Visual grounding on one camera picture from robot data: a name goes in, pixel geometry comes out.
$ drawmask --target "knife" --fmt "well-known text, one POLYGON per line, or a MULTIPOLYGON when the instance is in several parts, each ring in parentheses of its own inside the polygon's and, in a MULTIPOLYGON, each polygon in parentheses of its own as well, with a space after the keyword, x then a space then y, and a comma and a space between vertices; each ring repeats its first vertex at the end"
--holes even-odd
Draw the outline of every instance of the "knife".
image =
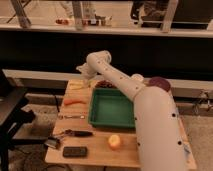
POLYGON ((55 134, 53 135, 56 138, 63 138, 66 136, 74 136, 74 137, 88 137, 88 136, 92 136, 93 133, 89 132, 89 131, 75 131, 75 130, 71 130, 71 129, 67 129, 59 134, 55 134))

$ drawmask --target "black chair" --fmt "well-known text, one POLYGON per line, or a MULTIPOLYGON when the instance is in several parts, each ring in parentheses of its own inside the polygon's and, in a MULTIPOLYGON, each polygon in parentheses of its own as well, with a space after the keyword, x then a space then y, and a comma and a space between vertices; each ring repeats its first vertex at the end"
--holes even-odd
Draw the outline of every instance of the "black chair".
POLYGON ((14 150, 15 145, 43 144, 44 139, 14 139, 13 137, 25 123, 31 123, 35 118, 33 111, 21 110, 28 103, 24 97, 26 88, 13 88, 0 70, 0 157, 1 170, 8 171, 8 150, 14 150))

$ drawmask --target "food item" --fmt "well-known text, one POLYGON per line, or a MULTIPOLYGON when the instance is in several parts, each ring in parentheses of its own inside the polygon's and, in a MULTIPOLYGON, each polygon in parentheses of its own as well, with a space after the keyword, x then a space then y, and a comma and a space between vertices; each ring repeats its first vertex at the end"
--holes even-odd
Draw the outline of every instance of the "food item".
POLYGON ((55 20, 55 22, 56 22, 57 24, 69 25, 68 19, 57 19, 57 20, 55 20))
POLYGON ((170 83, 165 78, 162 77, 152 77, 149 80, 148 86, 157 86, 164 89, 167 92, 171 89, 170 83))
POLYGON ((81 104, 86 104, 85 101, 83 100, 75 100, 75 99, 64 99, 64 105, 72 105, 72 104, 77 104, 77 103, 81 103, 81 104))
POLYGON ((109 144, 109 147, 112 149, 112 150, 117 150, 121 147, 121 138, 119 135, 117 134, 113 134, 109 137, 108 139, 108 144, 109 144))
POLYGON ((106 80, 99 81, 96 86, 96 88, 116 88, 113 84, 106 80))

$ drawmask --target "purple object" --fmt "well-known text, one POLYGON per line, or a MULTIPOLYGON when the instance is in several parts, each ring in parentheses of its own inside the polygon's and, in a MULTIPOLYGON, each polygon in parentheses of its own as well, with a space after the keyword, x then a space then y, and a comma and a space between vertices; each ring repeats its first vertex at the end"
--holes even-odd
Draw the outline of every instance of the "purple object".
POLYGON ((148 86, 157 86, 167 92, 171 89, 171 84, 165 78, 162 77, 152 77, 149 80, 148 86))

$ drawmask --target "metal utensil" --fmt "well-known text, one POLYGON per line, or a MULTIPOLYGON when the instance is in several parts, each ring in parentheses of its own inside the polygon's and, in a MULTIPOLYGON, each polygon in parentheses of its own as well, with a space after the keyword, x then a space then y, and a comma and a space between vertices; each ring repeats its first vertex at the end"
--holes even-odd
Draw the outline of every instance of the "metal utensil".
POLYGON ((84 115, 59 115, 58 119, 85 119, 84 115))

